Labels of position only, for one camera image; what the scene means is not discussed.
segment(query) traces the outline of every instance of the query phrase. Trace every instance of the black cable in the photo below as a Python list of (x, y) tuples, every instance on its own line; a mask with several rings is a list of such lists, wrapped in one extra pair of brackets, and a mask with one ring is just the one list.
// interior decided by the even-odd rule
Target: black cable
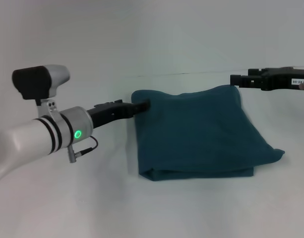
[(97, 139), (94, 138), (92, 135), (91, 135), (90, 137), (96, 142), (96, 146), (95, 146), (95, 147), (90, 147), (90, 148), (88, 148), (88, 149), (79, 151), (80, 156), (83, 156), (83, 155), (85, 155), (85, 154), (87, 154), (87, 153), (93, 151), (94, 149), (96, 149), (96, 148), (98, 147), (99, 142), (97, 141)]
[(99, 142), (97, 141), (96, 138), (94, 138), (92, 135), (90, 136), (95, 142), (96, 142), (96, 146), (92, 148), (92, 150), (96, 149), (99, 145)]

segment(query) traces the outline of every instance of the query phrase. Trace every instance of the teal cloth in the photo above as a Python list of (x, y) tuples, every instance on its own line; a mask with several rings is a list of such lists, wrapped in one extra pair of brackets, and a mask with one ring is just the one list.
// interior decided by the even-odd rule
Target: teal cloth
[(253, 167), (276, 162), (273, 149), (251, 124), (236, 87), (169, 95), (139, 90), (132, 102), (151, 108), (135, 116), (139, 174), (158, 181), (253, 176)]

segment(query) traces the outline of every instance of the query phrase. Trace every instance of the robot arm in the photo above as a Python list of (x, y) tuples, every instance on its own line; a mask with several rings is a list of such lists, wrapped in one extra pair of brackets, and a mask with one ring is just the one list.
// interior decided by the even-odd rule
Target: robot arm
[(73, 107), (59, 112), (56, 95), (59, 85), (69, 80), (69, 71), (62, 65), (45, 65), (14, 71), (14, 86), (25, 100), (35, 100), (38, 118), (0, 133), (0, 179), (12, 170), (49, 155), (68, 149), (71, 163), (93, 148), (75, 153), (72, 145), (91, 136), (93, 129), (118, 119), (127, 119), (149, 109), (149, 101), (139, 104), (122, 100), (95, 105), (93, 109)]
[(260, 88), (263, 91), (275, 89), (304, 90), (304, 69), (251, 68), (246, 75), (230, 75), (230, 85), (240, 88)]

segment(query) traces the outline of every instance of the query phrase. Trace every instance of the white wall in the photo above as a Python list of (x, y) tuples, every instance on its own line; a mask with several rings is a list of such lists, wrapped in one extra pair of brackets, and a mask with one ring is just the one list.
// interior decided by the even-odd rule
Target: white wall
[[(12, 71), (49, 63), (71, 72), (60, 110), (206, 90), (250, 67), (304, 65), (304, 1), (0, 0), (0, 130), (37, 116)], [(77, 163), (62, 150), (0, 182), (0, 238), (303, 238), (304, 92), (241, 93), (281, 161), (252, 178), (150, 182), (133, 120), (116, 121)]]

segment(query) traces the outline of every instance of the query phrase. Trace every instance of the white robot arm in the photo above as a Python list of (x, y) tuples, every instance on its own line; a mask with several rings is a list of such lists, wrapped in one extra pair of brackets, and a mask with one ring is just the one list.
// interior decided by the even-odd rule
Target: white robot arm
[(90, 110), (73, 107), (59, 112), (56, 102), (49, 98), (54, 97), (57, 87), (69, 78), (68, 69), (62, 65), (45, 65), (13, 72), (14, 86), (23, 99), (36, 101), (39, 117), (0, 132), (0, 179), (12, 170), (62, 148), (68, 149), (69, 161), (74, 163), (76, 158), (97, 147), (77, 153), (72, 148), (74, 143), (90, 137), (94, 128), (114, 120), (131, 118), (150, 107), (148, 100), (140, 104), (117, 100), (95, 105)]

